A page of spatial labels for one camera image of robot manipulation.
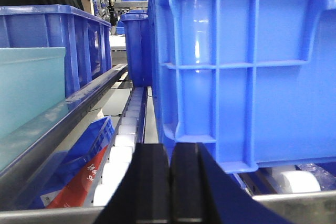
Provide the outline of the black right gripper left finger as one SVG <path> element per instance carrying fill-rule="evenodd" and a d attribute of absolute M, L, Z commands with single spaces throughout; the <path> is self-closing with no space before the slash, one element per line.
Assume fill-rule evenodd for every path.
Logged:
<path fill-rule="evenodd" d="M 169 161 L 163 144 L 135 147 L 130 166 L 95 223 L 169 223 Z"/>

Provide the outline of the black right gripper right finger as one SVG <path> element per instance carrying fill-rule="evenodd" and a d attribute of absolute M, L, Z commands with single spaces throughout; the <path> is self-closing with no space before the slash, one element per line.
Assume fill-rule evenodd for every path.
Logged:
<path fill-rule="evenodd" d="M 289 223 L 253 200 L 202 143 L 178 143 L 171 159 L 173 223 Z"/>

